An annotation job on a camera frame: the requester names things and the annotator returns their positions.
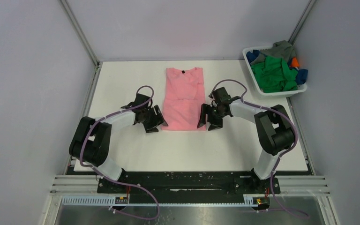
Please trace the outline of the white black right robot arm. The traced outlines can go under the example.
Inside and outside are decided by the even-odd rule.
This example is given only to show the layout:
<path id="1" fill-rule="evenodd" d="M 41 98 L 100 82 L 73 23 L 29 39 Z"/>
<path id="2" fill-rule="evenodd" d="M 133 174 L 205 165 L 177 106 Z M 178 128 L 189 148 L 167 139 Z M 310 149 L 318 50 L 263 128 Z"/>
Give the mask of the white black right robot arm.
<path id="1" fill-rule="evenodd" d="M 281 157 L 297 143 L 295 125 L 282 105 L 268 108 L 246 102 L 239 96 L 231 97 L 224 87 L 214 90 L 210 98 L 210 105 L 201 105 L 198 128 L 208 123 L 209 131 L 220 129 L 226 116 L 255 124 L 262 152 L 252 170 L 255 177 L 250 180 L 250 187 L 254 192 L 262 193 L 268 188 L 267 179 L 275 174 Z"/>

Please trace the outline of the pink t-shirt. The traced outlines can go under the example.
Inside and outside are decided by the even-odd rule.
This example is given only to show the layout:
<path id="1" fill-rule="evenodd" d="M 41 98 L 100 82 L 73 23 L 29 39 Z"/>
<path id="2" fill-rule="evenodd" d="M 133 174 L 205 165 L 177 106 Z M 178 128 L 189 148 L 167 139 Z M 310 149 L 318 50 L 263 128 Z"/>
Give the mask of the pink t-shirt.
<path id="1" fill-rule="evenodd" d="M 203 69 L 189 70 L 167 68 L 163 117 L 167 126 L 164 131 L 205 131 L 197 127 L 201 106 L 206 103 Z"/>

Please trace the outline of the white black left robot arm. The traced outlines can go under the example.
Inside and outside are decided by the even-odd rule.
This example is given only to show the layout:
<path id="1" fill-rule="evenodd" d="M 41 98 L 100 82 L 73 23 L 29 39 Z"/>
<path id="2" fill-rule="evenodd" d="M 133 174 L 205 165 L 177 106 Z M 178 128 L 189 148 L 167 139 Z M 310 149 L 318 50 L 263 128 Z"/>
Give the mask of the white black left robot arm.
<path id="1" fill-rule="evenodd" d="M 124 169 L 109 157 L 111 135 L 138 123 L 143 125 L 146 133 L 158 132 L 160 125 L 168 126 L 159 106 L 152 104 L 152 97 L 137 93 L 134 101 L 118 112 L 99 119 L 81 118 L 69 146 L 69 154 L 110 179 L 109 187 L 120 193 L 125 190 L 127 181 L 121 177 Z"/>

